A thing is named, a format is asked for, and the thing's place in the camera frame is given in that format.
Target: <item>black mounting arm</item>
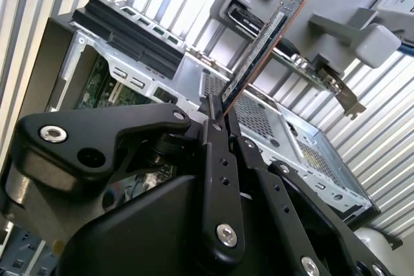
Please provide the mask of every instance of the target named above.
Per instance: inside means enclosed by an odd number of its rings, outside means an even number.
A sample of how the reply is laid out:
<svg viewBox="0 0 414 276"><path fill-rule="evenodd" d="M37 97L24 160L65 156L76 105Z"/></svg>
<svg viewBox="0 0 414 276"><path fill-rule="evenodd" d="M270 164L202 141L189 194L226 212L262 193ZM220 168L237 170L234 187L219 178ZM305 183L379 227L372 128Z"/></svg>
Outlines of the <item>black mounting arm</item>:
<svg viewBox="0 0 414 276"><path fill-rule="evenodd" d="M103 211L108 184L166 164L173 178ZM5 217L65 245L55 276L391 276L293 168L266 167L214 96L189 115L154 104L27 116L0 186Z"/></svg>

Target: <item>green circuit board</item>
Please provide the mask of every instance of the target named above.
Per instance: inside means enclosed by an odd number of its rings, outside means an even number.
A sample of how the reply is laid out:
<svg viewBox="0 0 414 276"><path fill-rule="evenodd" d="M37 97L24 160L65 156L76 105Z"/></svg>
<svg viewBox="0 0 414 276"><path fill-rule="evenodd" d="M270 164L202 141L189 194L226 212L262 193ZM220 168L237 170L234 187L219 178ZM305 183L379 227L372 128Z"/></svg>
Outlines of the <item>green circuit board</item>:
<svg viewBox="0 0 414 276"><path fill-rule="evenodd" d="M93 109L146 103L154 101L112 78L108 62L104 57L98 56L76 108Z"/></svg>

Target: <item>metal mesh panel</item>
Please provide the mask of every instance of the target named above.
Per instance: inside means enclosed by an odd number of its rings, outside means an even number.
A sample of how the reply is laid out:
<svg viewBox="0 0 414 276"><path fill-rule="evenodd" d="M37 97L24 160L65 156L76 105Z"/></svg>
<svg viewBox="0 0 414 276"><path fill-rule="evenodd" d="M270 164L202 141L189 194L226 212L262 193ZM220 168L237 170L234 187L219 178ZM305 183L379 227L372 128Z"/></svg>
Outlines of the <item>metal mesh panel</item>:
<svg viewBox="0 0 414 276"><path fill-rule="evenodd" d="M315 168L317 171L323 173L325 176L328 176L334 181L335 184L341 187L338 179L333 175L331 168L329 168L328 163L325 161L324 157L316 150L312 149L308 145L305 145L303 142L298 140L300 149L305 155L306 161L308 161L309 166Z"/></svg>
<svg viewBox="0 0 414 276"><path fill-rule="evenodd" d="M224 81L211 74L202 75L202 89L205 96L218 94L224 87ZM254 131L265 139L274 138L273 130L268 121L264 106L260 106L248 96L241 95L236 101L235 112L240 124Z"/></svg>

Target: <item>silver screw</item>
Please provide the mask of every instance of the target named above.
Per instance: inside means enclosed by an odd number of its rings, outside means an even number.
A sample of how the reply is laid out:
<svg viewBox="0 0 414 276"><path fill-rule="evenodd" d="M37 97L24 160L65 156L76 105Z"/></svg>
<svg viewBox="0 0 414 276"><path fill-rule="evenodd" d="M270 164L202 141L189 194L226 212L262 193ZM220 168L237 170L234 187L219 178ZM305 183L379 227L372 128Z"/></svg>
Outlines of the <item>silver screw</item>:
<svg viewBox="0 0 414 276"><path fill-rule="evenodd" d="M245 143L247 144L247 146L248 146L249 148L254 148L254 143L253 143L253 142L251 142L249 139L246 139L246 140L245 140Z"/></svg>
<svg viewBox="0 0 414 276"><path fill-rule="evenodd" d="M237 235L228 224L220 224L215 230L219 240L227 247L234 247L237 244Z"/></svg>
<svg viewBox="0 0 414 276"><path fill-rule="evenodd" d="M289 174L289 168L286 165L280 165L280 169L285 173Z"/></svg>
<svg viewBox="0 0 414 276"><path fill-rule="evenodd" d="M215 129L217 129L218 131L221 131L221 126L220 126L220 125L218 125L218 124L216 124L216 123L213 123L213 127L214 127Z"/></svg>
<svg viewBox="0 0 414 276"><path fill-rule="evenodd" d="M40 137L51 143L64 142L67 138L67 133L64 129L54 125L44 126L40 129Z"/></svg>
<svg viewBox="0 0 414 276"><path fill-rule="evenodd" d="M302 257L300 261L309 276L319 276L319 269L311 258Z"/></svg>
<svg viewBox="0 0 414 276"><path fill-rule="evenodd" d="M174 117L176 117L177 119L179 119L179 120L183 120L183 119L185 119L185 117L182 115L182 113L180 113L180 112L178 112L178 111L175 111L174 112Z"/></svg>
<svg viewBox="0 0 414 276"><path fill-rule="evenodd" d="M373 264L373 269L378 276L386 276L386 274L381 270L381 268L378 265Z"/></svg>

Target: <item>metal sheet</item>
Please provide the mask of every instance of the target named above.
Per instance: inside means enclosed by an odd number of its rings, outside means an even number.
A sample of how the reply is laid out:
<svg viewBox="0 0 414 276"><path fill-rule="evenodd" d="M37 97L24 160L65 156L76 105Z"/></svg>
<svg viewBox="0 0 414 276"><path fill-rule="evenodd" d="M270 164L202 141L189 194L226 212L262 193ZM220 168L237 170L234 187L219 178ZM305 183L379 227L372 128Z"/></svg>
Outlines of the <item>metal sheet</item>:
<svg viewBox="0 0 414 276"><path fill-rule="evenodd" d="M149 15L156 16L175 35L202 50L207 48L217 61L234 63L233 56L242 52L239 47L243 42L209 20L213 1L128 0L139 10L146 7ZM48 16L70 12L86 2L0 0L0 162L10 143ZM414 170L410 166L414 146L412 61L396 53L379 69L371 70L355 61L345 71L345 81L367 105L367 111L355 121L342 116L342 108L330 94L312 88L273 62L255 83L327 135L384 211L374 224L399 237L414 231ZM398 208L402 202L408 207L401 211Z"/></svg>

